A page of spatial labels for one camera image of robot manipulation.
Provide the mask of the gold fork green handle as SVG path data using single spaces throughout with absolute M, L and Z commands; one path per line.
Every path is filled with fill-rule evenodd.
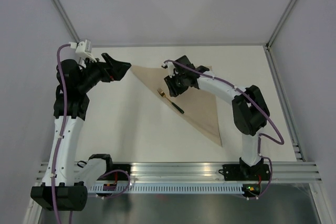
M 158 88 L 157 89 L 157 92 L 159 93 L 159 95 L 163 98 L 165 98 L 166 100 L 168 100 L 168 102 L 173 106 L 175 107 L 181 114 L 184 114 L 184 110 L 182 110 L 176 103 L 174 103 L 173 101 L 171 101 L 165 94 L 165 92 L 161 89 L 161 88 Z

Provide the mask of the beige cloth napkin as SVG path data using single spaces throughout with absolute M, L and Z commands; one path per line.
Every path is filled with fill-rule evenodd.
M 164 82 L 168 71 L 162 68 L 147 68 L 132 66 L 131 72 L 138 78 L 159 100 L 166 104 L 175 114 L 183 118 L 194 129 L 218 146 L 222 146 L 216 97 L 208 92 L 196 88 L 188 88 L 183 94 L 174 98 L 169 95 L 169 90 Z M 173 107 L 168 100 L 161 97 L 157 89 L 161 88 L 166 96 L 176 103 L 184 114 Z

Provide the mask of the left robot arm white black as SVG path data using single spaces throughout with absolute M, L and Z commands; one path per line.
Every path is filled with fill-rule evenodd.
M 114 60 L 107 53 L 102 57 L 104 61 L 86 59 L 84 67 L 72 59 L 58 61 L 53 146 L 41 185 L 30 192 L 32 200 L 46 210 L 82 211 L 95 181 L 114 176 L 109 154 L 91 155 L 81 171 L 75 172 L 79 135 L 90 102 L 87 93 L 99 82 L 120 81 L 131 68 L 130 63 Z

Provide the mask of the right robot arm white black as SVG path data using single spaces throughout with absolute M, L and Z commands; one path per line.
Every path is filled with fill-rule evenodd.
M 234 124 L 242 136 L 242 153 L 234 178 L 268 180 L 270 168 L 259 154 L 258 137 L 266 126 L 270 113 L 260 89 L 255 85 L 237 88 L 228 81 L 215 77 L 208 67 L 195 67 L 187 56 L 176 61 L 167 60 L 162 68 L 169 73 L 164 81 L 170 96 L 177 97 L 188 88 L 196 88 L 231 105 Z

